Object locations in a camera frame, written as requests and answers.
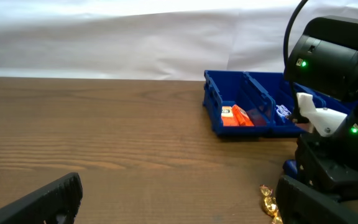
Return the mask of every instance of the wrapped candy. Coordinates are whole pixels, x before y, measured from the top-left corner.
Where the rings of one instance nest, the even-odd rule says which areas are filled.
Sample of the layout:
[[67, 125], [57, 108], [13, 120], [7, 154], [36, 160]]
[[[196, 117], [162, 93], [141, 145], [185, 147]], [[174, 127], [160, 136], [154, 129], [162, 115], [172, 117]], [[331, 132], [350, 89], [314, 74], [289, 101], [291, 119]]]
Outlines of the wrapped candy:
[[267, 187], [266, 185], [261, 185], [259, 189], [263, 195], [261, 202], [262, 210], [273, 218], [272, 224], [283, 224], [280, 213], [278, 212], [276, 198], [272, 196], [273, 189]]

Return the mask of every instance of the green indicator light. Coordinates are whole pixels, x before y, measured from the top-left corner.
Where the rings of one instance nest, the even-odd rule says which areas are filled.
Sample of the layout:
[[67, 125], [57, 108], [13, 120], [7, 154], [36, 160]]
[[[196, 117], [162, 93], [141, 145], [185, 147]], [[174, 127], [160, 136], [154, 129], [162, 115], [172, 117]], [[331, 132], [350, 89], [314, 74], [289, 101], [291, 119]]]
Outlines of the green indicator light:
[[355, 134], [358, 133], [358, 130], [356, 128], [351, 128], [351, 132]]

